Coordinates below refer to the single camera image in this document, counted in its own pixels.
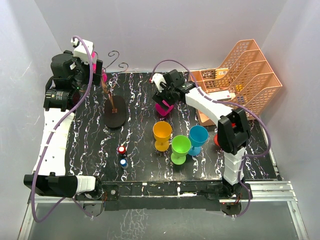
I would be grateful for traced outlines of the pink wine glass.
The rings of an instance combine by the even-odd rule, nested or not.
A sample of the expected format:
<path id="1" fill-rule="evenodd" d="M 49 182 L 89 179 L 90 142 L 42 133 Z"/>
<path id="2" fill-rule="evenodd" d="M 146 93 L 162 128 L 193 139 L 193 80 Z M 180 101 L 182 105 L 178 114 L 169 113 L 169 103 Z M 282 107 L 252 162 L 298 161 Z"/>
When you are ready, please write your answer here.
<path id="1" fill-rule="evenodd" d="M 95 86 L 100 85 L 100 84 L 101 84 L 101 80 L 102 80 L 103 83 L 105 83 L 105 82 L 107 81 L 107 79 L 108 79 L 105 70 L 101 69 L 101 73 L 97 73 L 97 69 L 98 69 L 97 63 L 98 63 L 98 60 L 99 60 L 99 59 L 96 60 L 96 63 L 93 63 L 93 64 L 92 64 L 92 66 L 93 66 L 93 80 L 92 80 L 92 82 L 93 82 L 93 84 L 94 84 Z"/>
<path id="2" fill-rule="evenodd" d="M 166 117 L 174 109 L 174 105 L 169 105 L 165 100 L 163 100 L 162 103 L 167 107 L 167 109 L 164 109 L 158 103 L 155 104 L 155 109 L 162 117 Z"/>

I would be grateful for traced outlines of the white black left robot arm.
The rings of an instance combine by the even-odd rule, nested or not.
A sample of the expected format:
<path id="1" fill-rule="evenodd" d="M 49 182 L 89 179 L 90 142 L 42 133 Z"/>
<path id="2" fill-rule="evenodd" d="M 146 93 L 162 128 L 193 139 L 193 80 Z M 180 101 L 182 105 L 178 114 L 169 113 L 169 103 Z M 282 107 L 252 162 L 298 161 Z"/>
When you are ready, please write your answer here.
<path id="1" fill-rule="evenodd" d="M 39 196 L 71 198 L 86 193 L 97 200 L 103 187 L 92 175 L 67 175 L 65 154 L 75 107 L 85 96 L 80 95 L 81 84 L 92 83 L 96 74 L 92 51 L 66 50 L 51 59 L 52 77 L 45 86 L 44 129 L 37 162 L 32 174 L 23 183 Z"/>

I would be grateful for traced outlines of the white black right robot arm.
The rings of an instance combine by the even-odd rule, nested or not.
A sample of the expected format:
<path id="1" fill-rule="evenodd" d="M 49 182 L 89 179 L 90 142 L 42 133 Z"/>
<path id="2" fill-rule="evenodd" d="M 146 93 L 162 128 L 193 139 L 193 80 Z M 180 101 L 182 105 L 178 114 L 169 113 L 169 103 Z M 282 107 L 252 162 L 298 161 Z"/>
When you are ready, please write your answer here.
<path id="1" fill-rule="evenodd" d="M 165 74 L 153 72 L 149 81 L 157 88 L 153 100 L 164 109 L 183 102 L 204 113 L 216 125 L 217 143 L 224 153 L 223 194 L 230 199 L 239 195 L 244 186 L 243 158 L 251 136 L 245 109 L 212 99 L 195 79 L 186 81 L 176 69 Z"/>

